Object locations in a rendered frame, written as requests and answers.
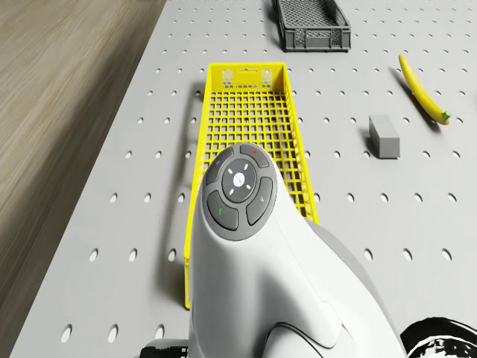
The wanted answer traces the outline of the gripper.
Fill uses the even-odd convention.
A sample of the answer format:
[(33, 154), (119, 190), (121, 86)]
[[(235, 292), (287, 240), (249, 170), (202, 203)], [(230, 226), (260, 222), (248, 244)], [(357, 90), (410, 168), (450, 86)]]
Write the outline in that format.
[(155, 339), (140, 352), (139, 358), (188, 358), (188, 339)]

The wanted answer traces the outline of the grey cube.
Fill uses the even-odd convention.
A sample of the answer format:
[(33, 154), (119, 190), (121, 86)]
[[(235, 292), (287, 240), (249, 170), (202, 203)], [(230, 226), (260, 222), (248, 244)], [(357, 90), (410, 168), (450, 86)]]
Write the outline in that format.
[(387, 115), (370, 115), (369, 132), (371, 141), (380, 159), (400, 157), (400, 138)]

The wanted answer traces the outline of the black plate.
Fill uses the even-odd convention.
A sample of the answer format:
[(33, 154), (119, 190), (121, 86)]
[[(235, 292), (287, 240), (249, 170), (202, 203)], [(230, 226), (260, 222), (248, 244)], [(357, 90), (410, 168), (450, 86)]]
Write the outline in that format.
[(400, 337), (408, 358), (477, 358), (477, 329), (450, 318), (416, 321)]

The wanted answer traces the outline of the yellow basket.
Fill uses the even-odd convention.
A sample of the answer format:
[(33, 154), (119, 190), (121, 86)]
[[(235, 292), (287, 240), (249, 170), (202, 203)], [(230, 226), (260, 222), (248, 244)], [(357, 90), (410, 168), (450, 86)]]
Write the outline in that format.
[(298, 211), (318, 221), (286, 64), (211, 63), (183, 250), (185, 277), (189, 276), (193, 215), (203, 175), (222, 150), (240, 142), (265, 149), (277, 164)]

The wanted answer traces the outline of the dark grey basket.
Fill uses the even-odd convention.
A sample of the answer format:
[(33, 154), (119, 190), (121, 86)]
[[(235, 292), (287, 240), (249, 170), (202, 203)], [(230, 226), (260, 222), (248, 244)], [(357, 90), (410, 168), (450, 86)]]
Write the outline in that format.
[(273, 0), (285, 51), (351, 49), (351, 25), (337, 0)]

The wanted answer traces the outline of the banana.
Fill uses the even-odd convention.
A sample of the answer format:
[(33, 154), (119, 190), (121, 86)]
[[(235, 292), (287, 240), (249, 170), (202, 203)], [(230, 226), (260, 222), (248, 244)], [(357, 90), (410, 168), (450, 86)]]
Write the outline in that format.
[(448, 125), (451, 118), (451, 113), (441, 109), (434, 102), (432, 97), (426, 92), (423, 85), (420, 83), (416, 73), (412, 69), (406, 57), (403, 54), (399, 54), (398, 58), (406, 83), (410, 87), (412, 94), (417, 99), (420, 106), (438, 124)]

